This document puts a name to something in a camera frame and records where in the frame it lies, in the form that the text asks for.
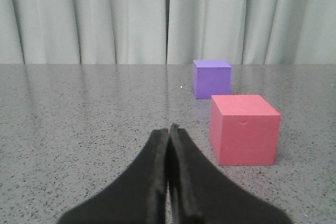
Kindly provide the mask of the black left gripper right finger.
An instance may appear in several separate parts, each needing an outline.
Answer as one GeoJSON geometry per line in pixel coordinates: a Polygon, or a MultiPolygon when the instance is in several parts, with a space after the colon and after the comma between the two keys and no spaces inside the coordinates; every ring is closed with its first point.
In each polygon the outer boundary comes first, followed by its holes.
{"type": "Polygon", "coordinates": [[[222,174],[177,124],[171,126],[167,150],[174,223],[292,222],[222,174]]]}

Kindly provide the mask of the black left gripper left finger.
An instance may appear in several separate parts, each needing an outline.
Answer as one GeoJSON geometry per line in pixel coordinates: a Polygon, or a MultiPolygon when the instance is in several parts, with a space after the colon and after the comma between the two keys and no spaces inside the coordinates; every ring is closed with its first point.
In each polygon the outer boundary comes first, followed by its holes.
{"type": "Polygon", "coordinates": [[[153,130],[131,165],[59,223],[165,223],[167,129],[153,130]]]}

